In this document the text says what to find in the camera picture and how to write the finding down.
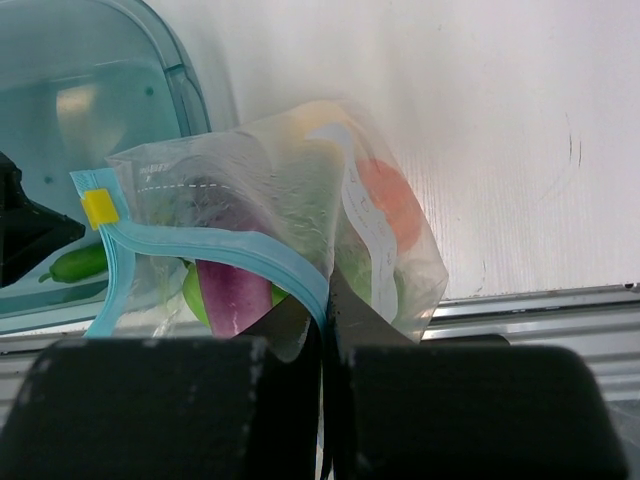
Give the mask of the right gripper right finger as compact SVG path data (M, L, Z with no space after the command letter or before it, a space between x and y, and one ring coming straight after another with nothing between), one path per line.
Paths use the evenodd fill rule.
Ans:
M338 479L624 479L574 352L491 335L416 344L329 281L325 466Z

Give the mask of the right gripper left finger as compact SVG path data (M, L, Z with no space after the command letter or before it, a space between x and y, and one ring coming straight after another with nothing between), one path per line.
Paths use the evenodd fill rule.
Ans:
M311 479L321 339L288 298L228 340L60 340L1 431L5 479Z

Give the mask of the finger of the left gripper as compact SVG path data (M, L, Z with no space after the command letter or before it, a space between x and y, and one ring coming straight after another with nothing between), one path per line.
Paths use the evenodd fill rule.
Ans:
M86 227L30 200L22 171L1 154L1 287L8 287L55 251L81 239Z

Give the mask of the dark green chili pepper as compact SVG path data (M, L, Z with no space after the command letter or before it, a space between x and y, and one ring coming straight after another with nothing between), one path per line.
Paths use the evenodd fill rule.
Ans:
M48 272L39 277L38 282L52 280L56 283L73 284L101 275L107 269L104 246L102 243L96 243L59 257Z

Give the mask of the purple eggplant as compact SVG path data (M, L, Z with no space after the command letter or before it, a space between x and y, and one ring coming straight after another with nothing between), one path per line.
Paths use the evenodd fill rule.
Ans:
M193 183L191 193L196 226L229 231L268 231L252 205L227 186L207 177L197 177ZM273 306L271 283L259 275L204 260L196 262L196 270L204 310L212 333L218 338L240 334Z

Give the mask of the light green custard apple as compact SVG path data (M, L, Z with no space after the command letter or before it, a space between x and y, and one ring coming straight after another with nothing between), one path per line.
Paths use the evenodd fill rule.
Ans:
M187 269L187 274L182 284L182 294L184 300L195 317L204 325L209 326L209 320L205 311L204 302L200 291L200 284L196 266L186 260L184 260L183 263ZM288 296L288 293L282 290L279 286L272 284L271 296L272 304L276 306Z

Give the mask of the clear zip top bag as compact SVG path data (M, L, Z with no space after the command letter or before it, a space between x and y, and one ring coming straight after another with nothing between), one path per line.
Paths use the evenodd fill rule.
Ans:
M330 280L340 274L418 341L448 283L383 136L342 102L140 145L72 179L108 265L91 338L232 338L282 295L323 325Z

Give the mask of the yellow round fruit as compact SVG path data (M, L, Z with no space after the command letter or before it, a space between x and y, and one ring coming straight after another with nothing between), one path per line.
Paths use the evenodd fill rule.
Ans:
M333 123L349 125L351 117L336 102L317 100L295 107L291 111L296 131L302 138L311 132Z

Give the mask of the green bell pepper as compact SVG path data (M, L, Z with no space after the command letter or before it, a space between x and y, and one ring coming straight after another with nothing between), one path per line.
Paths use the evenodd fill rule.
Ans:
M335 144L310 140L294 148L272 178L280 239L325 277L334 265L343 168Z

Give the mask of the teal plastic tray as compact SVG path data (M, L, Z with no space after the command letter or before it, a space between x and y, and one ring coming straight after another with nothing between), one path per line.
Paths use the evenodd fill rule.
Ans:
M100 302L105 275L75 284L41 275L95 244L71 175L141 144L209 131L192 62L143 1L5 1L1 5L1 154L27 197L85 227L1 291L1 321Z

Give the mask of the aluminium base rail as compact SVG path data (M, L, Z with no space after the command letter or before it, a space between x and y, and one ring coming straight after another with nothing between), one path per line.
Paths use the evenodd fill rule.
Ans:
M36 353L77 337L100 310L98 301L1 321L1 412L7 414ZM639 398L639 287L624 284L538 294L450 300L441 304L425 340L501 335L514 345L557 345L579 353L609 401Z

